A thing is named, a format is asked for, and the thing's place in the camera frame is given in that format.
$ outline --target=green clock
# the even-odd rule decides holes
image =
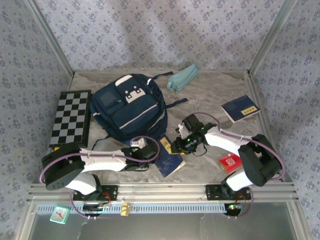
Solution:
[[[57,224],[66,224],[70,211],[71,210],[65,206],[55,206],[50,221]]]

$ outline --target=wall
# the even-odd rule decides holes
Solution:
[[[320,240],[320,2],[298,0],[256,74],[277,149]]]
[[[0,239],[12,239],[69,78],[22,0],[0,1]]]
[[[38,0],[74,70],[248,69],[282,0]]]

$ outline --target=navy blue backpack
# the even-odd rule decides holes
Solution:
[[[154,81],[160,75],[124,75],[91,96],[90,111],[96,121],[112,137],[122,143],[144,135],[158,139],[166,132],[167,109],[188,101],[186,98],[166,105]]]

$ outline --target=glass panel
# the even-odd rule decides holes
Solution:
[[[86,220],[70,214],[66,224],[37,214],[29,240],[296,240],[285,203],[255,203],[249,215],[228,219],[223,214],[130,214]]]

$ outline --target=chessboard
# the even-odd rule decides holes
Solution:
[[[63,91],[50,140],[50,148],[77,142],[80,148],[88,146],[91,90]]]

